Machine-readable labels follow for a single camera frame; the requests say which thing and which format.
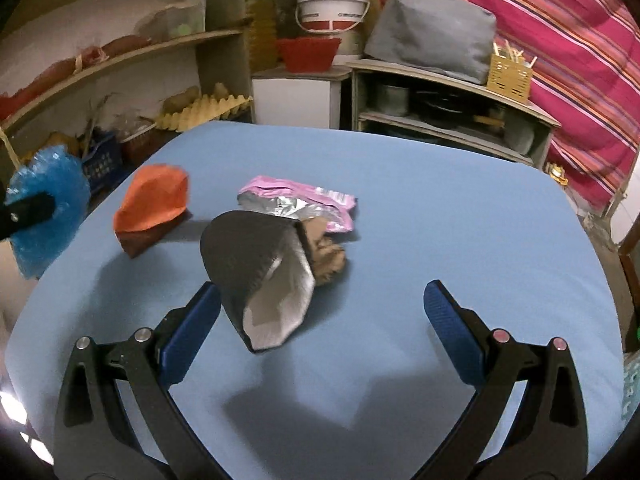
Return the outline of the yellow utensil holder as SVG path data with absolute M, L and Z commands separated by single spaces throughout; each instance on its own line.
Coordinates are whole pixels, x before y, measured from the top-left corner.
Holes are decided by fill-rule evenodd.
M 518 50 L 504 40 L 492 44 L 487 89 L 521 104 L 529 101 L 533 80 L 533 66 L 537 58 L 528 60 L 523 50 Z

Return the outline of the white plastic bucket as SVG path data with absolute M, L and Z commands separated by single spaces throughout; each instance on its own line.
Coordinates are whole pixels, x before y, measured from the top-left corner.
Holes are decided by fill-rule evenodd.
M 370 9 L 370 0 L 297 0 L 295 21 L 310 34 L 338 34 L 357 28 Z

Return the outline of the wooden wall shelf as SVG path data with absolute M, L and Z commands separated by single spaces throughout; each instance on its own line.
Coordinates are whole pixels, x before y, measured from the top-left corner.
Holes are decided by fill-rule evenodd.
M 223 84 L 252 92 L 244 0 L 22 0 L 1 33 L 1 127 L 24 156 L 52 132 Z

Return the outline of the pink foil wrapper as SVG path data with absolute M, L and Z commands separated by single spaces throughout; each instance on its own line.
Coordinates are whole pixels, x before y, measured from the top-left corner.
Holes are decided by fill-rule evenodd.
M 236 200 L 243 209 L 262 214 L 297 220 L 325 218 L 329 233 L 349 233 L 354 229 L 356 197 L 320 186 L 258 176 L 239 190 Z

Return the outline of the grey wooden shelf table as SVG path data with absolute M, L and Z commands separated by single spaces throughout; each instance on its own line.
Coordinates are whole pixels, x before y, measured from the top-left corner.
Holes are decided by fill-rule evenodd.
M 396 63 L 351 62 L 352 128 L 544 168 L 560 123 L 478 84 Z

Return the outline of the yellow egg tray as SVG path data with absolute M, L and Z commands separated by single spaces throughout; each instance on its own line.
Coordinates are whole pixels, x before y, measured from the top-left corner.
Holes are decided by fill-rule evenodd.
M 251 96 L 228 96 L 216 100 L 212 96 L 201 96 L 181 112 L 161 114 L 155 119 L 155 127 L 160 130 L 183 133 L 206 122 L 229 120 L 250 109 Z

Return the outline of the white box cabinet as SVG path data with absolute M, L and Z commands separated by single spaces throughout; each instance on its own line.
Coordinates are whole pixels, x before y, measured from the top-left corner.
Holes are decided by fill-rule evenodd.
M 283 66 L 252 76 L 255 122 L 265 126 L 341 128 L 343 87 L 352 71 L 288 72 Z

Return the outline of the pink striped curtain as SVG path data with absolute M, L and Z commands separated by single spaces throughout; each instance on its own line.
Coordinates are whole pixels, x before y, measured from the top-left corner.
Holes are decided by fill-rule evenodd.
M 639 27 L 623 1 L 468 1 L 534 61 L 529 99 L 561 124 L 549 158 L 591 208 L 606 208 L 639 148 Z

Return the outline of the brown paper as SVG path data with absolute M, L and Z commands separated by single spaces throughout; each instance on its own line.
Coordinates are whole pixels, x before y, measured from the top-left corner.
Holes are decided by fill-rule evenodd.
M 335 243 L 326 232 L 328 223 L 323 217 L 303 221 L 310 249 L 310 267 L 317 286 L 332 282 L 345 269 L 347 262 L 344 248 Z

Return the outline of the grey cloth bag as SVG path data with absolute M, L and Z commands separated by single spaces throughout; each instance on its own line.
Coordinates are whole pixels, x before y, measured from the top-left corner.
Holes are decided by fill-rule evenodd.
M 486 84 L 497 19 L 466 0 L 386 0 L 364 53 Z

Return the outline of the blue tablecloth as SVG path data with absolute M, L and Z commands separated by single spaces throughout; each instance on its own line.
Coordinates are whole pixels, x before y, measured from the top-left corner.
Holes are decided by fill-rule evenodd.
M 622 431 L 616 307 L 565 193 L 529 166 L 374 134 L 212 122 L 154 156 L 189 175 L 192 214 L 138 258 L 113 231 L 124 194 L 85 220 L 32 292 L 6 349 L 38 436 L 53 439 L 76 340 L 121 341 L 207 278 L 198 243 L 258 176 L 357 200 L 348 265 L 281 348 L 249 352 L 221 316 L 171 394 L 235 479 L 408 479 L 472 396 L 423 310 L 439 280 L 489 327 L 570 346 L 597 463 Z

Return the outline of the blue crinkled wrapper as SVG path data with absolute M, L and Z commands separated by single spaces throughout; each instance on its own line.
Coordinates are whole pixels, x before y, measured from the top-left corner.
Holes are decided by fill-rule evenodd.
M 41 278 L 84 221 L 90 186 L 63 145 L 38 151 L 13 175 L 1 201 L 1 238 L 23 278 Z

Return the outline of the red plastic basin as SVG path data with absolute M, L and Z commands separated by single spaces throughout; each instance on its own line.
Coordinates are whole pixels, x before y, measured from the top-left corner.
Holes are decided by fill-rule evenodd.
M 293 74 L 327 72 L 333 64 L 341 39 L 331 37 L 299 37 L 277 40 L 277 48 L 285 68 Z

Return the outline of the dark grey foil bag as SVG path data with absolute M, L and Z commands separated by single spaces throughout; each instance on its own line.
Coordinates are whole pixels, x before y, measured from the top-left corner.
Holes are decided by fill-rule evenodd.
M 206 226 L 200 251 L 209 281 L 250 352 L 278 348 L 302 326 L 316 287 L 302 222 L 228 211 Z

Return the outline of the orange wrapper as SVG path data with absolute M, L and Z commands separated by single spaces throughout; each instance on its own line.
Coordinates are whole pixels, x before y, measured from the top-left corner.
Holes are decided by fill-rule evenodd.
M 143 166 L 134 173 L 113 229 L 131 259 L 159 242 L 189 217 L 189 175 L 166 164 Z

